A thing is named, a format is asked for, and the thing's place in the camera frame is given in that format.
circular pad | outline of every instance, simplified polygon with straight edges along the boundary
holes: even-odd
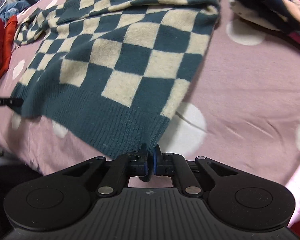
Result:
[[[30,206],[39,209],[52,208],[58,205],[63,199],[63,193],[55,188],[35,189],[27,196]]]
[[[272,195],[264,189],[248,187],[237,191],[235,199],[248,208],[263,208],[271,203]]]
[[[82,218],[91,205],[89,192],[71,177],[42,177],[13,188],[4,200],[10,221],[31,231],[64,228]]]
[[[247,173],[220,177],[208,196],[212,212],[224,223],[248,231],[266,231],[289,223],[292,193],[284,186]]]

checkered sweater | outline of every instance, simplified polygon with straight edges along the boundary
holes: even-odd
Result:
[[[12,96],[115,158],[154,148],[208,47],[219,0],[67,0],[34,12],[16,43],[45,38]]]

bed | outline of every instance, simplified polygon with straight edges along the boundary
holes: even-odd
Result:
[[[66,0],[40,0],[18,15]],[[39,48],[40,41],[15,46],[10,68],[0,80],[9,97]],[[205,60],[159,141],[162,152],[187,160],[204,155],[229,166],[288,185],[300,219],[300,50],[243,22],[221,0],[221,18]],[[21,118],[0,108],[0,147],[44,175],[103,156],[67,128],[45,116]],[[169,178],[138,178],[130,187],[171,187]]]

orange fabric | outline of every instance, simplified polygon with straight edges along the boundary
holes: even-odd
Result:
[[[11,47],[14,40],[14,35],[17,30],[17,16],[13,15],[6,27],[4,28],[4,40],[3,40],[3,59],[2,59],[2,68],[0,69],[0,78],[3,74],[9,69],[10,59],[11,59]]]

pink patterned fabric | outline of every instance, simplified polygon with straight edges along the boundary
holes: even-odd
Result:
[[[297,32],[292,32],[288,36],[300,44],[300,35]]]
[[[19,21],[64,1],[41,0]],[[206,59],[159,144],[188,160],[204,155],[285,185],[300,165],[300,52],[234,18],[228,0],[221,6]],[[0,96],[10,96],[39,45],[13,51]],[[5,107],[0,145],[43,174],[102,155],[44,116],[27,120]],[[130,186],[169,187],[171,181],[132,178]]]

